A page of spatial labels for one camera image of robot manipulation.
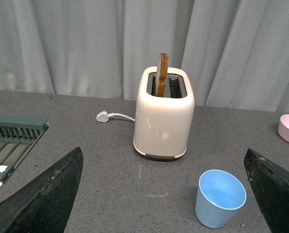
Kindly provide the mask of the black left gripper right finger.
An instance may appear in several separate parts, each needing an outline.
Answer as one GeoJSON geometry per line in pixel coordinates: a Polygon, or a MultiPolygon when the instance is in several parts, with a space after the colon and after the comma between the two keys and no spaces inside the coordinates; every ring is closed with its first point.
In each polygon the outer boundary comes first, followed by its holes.
{"type": "Polygon", "coordinates": [[[289,172],[253,149],[248,149],[244,167],[271,232],[289,233],[289,172]]]}

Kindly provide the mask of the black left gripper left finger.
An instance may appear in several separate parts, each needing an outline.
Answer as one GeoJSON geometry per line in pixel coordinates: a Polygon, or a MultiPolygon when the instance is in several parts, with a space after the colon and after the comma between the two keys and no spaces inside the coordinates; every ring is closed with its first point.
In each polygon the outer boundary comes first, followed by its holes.
{"type": "Polygon", "coordinates": [[[74,148],[0,203],[0,233],[62,233],[80,184],[83,154],[74,148]]]}

